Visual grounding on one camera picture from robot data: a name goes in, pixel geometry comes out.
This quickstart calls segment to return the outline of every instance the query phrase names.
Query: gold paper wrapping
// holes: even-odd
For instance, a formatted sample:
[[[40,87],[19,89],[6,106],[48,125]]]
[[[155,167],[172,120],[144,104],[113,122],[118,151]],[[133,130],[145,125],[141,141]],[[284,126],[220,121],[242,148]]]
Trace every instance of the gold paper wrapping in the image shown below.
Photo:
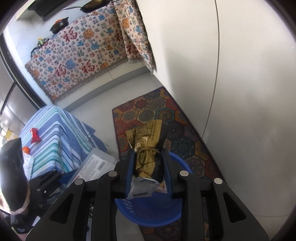
[[[152,178],[155,154],[160,138],[162,120],[152,120],[142,126],[126,131],[130,146],[136,152],[136,172],[139,177]]]

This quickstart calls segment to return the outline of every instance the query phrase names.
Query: pan handle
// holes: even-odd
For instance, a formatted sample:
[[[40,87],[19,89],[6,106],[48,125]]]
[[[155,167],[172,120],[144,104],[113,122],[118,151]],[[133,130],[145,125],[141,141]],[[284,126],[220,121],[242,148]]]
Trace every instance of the pan handle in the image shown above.
[[[73,8],[78,8],[78,7],[65,7],[65,8],[63,8],[63,10],[68,10],[68,9],[73,9]]]

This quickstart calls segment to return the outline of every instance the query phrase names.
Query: decorative tablecloth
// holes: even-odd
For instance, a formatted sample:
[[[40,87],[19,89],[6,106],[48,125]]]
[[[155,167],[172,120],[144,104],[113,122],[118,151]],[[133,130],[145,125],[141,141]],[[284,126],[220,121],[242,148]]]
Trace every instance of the decorative tablecloth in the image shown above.
[[[120,0],[71,23],[25,67],[55,103],[127,61],[142,61],[153,72],[149,48],[135,1]]]

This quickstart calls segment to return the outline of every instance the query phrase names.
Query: window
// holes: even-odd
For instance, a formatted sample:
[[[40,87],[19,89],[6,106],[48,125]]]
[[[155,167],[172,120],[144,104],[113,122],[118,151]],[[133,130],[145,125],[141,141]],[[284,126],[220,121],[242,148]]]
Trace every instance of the window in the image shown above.
[[[6,134],[8,132],[8,126],[0,119],[0,148],[7,142]]]

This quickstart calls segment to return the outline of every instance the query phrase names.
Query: hexagon pattern rug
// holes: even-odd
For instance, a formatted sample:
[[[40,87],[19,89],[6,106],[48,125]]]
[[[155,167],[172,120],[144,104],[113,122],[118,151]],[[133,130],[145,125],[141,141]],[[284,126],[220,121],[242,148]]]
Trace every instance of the hexagon pattern rug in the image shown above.
[[[129,148],[126,131],[154,119],[161,119],[168,123],[169,131],[165,147],[185,160],[197,177],[206,180],[222,178],[197,131],[164,87],[113,109],[113,121],[121,160],[125,159]],[[205,240],[209,240],[205,212],[204,220]],[[140,226],[140,229],[146,241],[177,241],[180,235],[180,221],[157,228]]]

